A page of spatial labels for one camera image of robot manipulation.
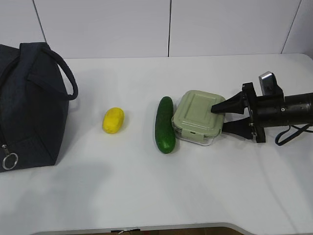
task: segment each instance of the food container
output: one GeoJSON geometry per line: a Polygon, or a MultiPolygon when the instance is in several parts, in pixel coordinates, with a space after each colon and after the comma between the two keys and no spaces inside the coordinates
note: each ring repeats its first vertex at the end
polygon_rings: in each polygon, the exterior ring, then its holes
{"type": "Polygon", "coordinates": [[[188,91],[181,99],[172,118],[176,137],[210,145],[223,127],[224,114],[211,113],[211,107],[225,100],[218,94],[188,91]]]}

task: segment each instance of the green cucumber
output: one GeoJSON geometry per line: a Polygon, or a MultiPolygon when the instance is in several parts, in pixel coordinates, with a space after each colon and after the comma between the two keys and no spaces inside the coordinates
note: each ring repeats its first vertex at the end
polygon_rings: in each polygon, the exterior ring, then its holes
{"type": "Polygon", "coordinates": [[[155,139],[162,153],[170,153],[175,148],[176,138],[172,127],[173,101],[165,96],[160,101],[156,113],[155,139]]]}

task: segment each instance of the bag handle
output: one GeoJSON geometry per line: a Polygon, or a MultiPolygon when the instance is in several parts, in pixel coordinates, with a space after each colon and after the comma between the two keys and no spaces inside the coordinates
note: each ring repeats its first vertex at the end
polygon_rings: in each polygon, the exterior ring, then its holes
{"type": "Polygon", "coordinates": [[[67,94],[63,92],[56,91],[53,87],[51,87],[49,84],[44,82],[43,80],[36,80],[36,83],[40,85],[43,89],[47,90],[48,92],[54,94],[61,100],[74,100],[78,96],[78,87],[74,78],[74,75],[64,59],[54,51],[47,49],[47,48],[42,48],[43,52],[46,53],[48,56],[50,56],[52,59],[56,61],[56,63],[61,67],[67,78],[69,79],[72,87],[73,87],[73,94],[67,94]]]}

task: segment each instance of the white wall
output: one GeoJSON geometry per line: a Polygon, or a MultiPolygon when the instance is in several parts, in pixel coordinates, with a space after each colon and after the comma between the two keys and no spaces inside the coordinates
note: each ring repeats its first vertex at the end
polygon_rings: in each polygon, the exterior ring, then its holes
{"type": "MultiPolygon", "coordinates": [[[[313,0],[35,0],[65,58],[305,53],[313,0]],[[170,34],[170,51],[168,39],[170,34]]],[[[0,44],[44,41],[32,0],[0,0],[0,44]]]]}
{"type": "Polygon", "coordinates": [[[32,0],[0,0],[0,44],[44,41],[32,0]]]}
{"type": "Polygon", "coordinates": [[[51,48],[65,58],[168,53],[169,0],[35,0],[51,48]]]}
{"type": "Polygon", "coordinates": [[[304,53],[313,58],[313,0],[302,0],[283,53],[304,53]]]}
{"type": "Polygon", "coordinates": [[[299,0],[173,0],[170,56],[281,53],[299,0]]]}

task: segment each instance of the lemon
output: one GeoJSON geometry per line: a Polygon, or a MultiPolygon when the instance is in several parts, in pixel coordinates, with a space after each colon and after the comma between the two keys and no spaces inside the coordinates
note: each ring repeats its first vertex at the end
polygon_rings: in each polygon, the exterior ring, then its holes
{"type": "Polygon", "coordinates": [[[114,134],[123,125],[124,112],[122,109],[114,107],[109,109],[103,119],[102,128],[109,134],[114,134]]]}

